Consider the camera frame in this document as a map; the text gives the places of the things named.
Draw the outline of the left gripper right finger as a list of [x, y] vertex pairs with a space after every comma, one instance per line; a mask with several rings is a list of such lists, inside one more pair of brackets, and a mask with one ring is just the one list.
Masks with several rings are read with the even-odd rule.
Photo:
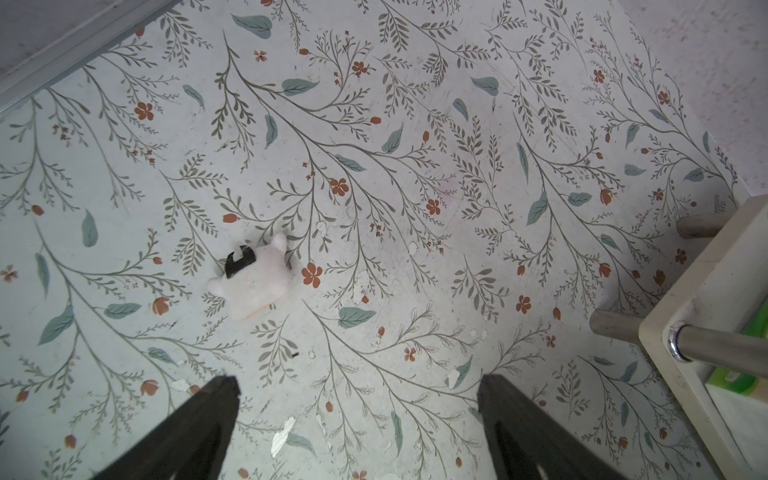
[[478, 407], [498, 479], [621, 479], [509, 380], [487, 374]]

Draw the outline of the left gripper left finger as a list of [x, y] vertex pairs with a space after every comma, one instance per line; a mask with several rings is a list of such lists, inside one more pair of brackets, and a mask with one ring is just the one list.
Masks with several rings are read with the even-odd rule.
[[240, 389], [234, 376], [217, 376], [97, 479], [216, 479], [235, 427]]

